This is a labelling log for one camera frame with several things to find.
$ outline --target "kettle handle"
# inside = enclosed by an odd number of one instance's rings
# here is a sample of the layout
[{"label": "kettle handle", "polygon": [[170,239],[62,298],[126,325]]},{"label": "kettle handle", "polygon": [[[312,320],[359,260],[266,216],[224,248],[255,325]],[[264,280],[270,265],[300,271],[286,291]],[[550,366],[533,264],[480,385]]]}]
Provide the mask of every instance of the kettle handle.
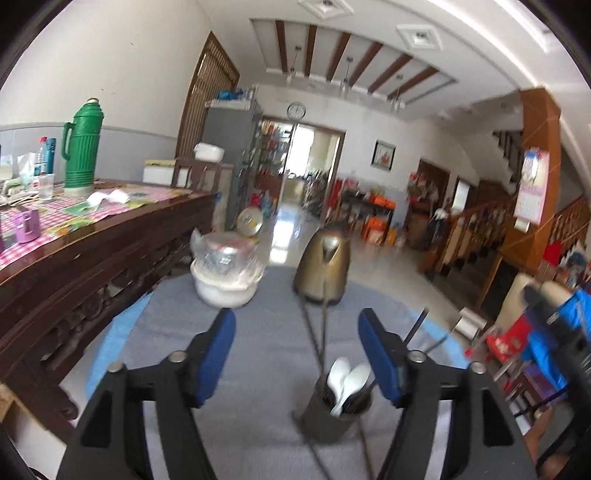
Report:
[{"label": "kettle handle", "polygon": [[68,142],[68,131],[74,128],[74,124],[70,122],[66,122],[64,125],[64,135],[61,141],[61,156],[64,160],[70,160],[70,149],[68,148],[68,152],[66,153],[66,145],[69,144]]}]

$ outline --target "water bottle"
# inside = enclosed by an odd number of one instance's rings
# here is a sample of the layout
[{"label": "water bottle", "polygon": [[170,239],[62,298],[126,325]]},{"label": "water bottle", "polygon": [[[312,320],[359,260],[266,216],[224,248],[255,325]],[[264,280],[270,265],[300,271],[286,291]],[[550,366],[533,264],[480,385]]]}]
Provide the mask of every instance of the water bottle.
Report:
[{"label": "water bottle", "polygon": [[47,173],[46,163],[46,146],[47,137],[41,137],[39,139],[39,151],[37,152],[37,158],[35,159],[35,170],[33,172],[34,177],[45,175]]}]

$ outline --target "utensil holder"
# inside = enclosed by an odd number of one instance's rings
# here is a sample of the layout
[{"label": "utensil holder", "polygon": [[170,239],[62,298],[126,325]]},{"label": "utensil holder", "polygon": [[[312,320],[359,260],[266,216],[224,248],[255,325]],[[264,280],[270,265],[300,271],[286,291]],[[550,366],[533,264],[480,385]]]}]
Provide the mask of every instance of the utensil holder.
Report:
[{"label": "utensil holder", "polygon": [[336,443],[347,433],[351,425],[369,410],[372,402],[371,395],[359,405],[356,412],[343,413],[340,417],[333,417],[330,414],[332,405],[323,398],[325,386],[326,376],[324,375],[318,379],[314,386],[310,402],[300,417],[300,425],[302,433],[309,439],[319,443]]},{"label": "utensil holder", "polygon": [[14,225],[17,227],[17,242],[20,244],[32,242],[41,236],[39,210],[26,210],[17,214],[14,218]]}]

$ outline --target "wooden door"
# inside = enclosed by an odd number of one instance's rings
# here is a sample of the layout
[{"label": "wooden door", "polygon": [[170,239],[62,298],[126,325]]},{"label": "wooden door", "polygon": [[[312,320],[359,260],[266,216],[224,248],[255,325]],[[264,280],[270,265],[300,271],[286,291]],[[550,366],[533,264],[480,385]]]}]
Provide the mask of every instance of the wooden door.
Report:
[{"label": "wooden door", "polygon": [[433,203],[433,211],[442,207],[449,182],[449,172],[440,167],[421,159],[418,162],[417,173],[422,173],[428,180],[431,180],[437,186],[439,200]]}]

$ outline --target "blue bottle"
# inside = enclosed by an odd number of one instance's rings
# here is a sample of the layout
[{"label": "blue bottle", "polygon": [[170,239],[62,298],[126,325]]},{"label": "blue bottle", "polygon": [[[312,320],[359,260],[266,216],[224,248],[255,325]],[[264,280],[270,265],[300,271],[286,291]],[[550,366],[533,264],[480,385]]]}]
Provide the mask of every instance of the blue bottle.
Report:
[{"label": "blue bottle", "polygon": [[45,163],[47,173],[53,173],[53,160],[56,156],[56,139],[53,137],[45,140]]}]

